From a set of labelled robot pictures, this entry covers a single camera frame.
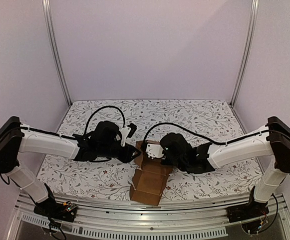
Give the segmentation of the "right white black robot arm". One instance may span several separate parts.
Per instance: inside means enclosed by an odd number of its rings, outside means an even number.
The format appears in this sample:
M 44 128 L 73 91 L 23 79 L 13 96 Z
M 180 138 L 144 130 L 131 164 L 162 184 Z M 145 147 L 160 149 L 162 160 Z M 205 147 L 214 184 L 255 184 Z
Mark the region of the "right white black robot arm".
M 222 166 L 246 159 L 271 156 L 262 179 L 253 188 L 251 201 L 243 214 L 254 218 L 263 205 L 290 174 L 290 127 L 276 116 L 266 125 L 227 142 L 209 141 L 192 147 L 179 133 L 169 133 L 160 140 L 167 163 L 187 173 L 212 172 Z

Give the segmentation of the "brown cardboard box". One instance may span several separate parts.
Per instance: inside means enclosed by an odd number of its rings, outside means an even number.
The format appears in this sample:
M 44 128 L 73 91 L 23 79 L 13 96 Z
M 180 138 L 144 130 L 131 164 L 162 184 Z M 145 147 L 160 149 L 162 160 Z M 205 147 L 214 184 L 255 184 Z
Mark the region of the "brown cardboard box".
M 159 144 L 157 141 L 148 140 L 147 144 Z M 151 159 L 142 150 L 142 154 L 134 160 L 139 166 L 135 170 L 130 185 L 129 197 L 131 201 L 157 206 L 162 198 L 163 191 L 167 185 L 169 175 L 173 172 L 173 167 L 162 165 L 162 159 Z

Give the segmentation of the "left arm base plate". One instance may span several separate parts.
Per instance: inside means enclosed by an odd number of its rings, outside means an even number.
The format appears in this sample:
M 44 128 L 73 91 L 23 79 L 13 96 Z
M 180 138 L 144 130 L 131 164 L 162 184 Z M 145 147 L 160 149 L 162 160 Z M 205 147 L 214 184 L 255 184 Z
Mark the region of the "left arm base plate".
M 53 198 L 48 198 L 40 203 L 35 202 L 34 204 L 34 213 L 71 223 L 74 222 L 78 210 L 78 206 L 75 203 L 70 201 L 58 203 Z

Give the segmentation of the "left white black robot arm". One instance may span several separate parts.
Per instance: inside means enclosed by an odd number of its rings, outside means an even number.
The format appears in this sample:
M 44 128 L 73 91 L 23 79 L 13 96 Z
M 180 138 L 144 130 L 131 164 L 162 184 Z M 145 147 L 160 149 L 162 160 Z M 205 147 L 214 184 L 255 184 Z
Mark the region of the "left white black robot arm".
M 20 163 L 18 154 L 40 153 L 77 162 L 96 162 L 97 158 L 104 162 L 117 159 L 126 164 L 141 154 L 140 150 L 126 142 L 136 129 L 132 123 L 119 127 L 113 122 L 101 121 L 91 132 L 65 136 L 32 128 L 12 116 L 0 128 L 0 174 L 15 182 L 48 217 L 55 217 L 59 206 L 52 192 Z

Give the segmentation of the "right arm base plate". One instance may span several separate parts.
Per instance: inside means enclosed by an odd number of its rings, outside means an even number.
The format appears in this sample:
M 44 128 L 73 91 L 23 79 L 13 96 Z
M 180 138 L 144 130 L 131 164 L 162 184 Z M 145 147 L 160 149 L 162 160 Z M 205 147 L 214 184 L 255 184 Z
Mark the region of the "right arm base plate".
M 269 213 L 267 204 L 267 202 L 249 202 L 227 207 L 227 218 L 230 223 L 234 223 L 267 215 Z

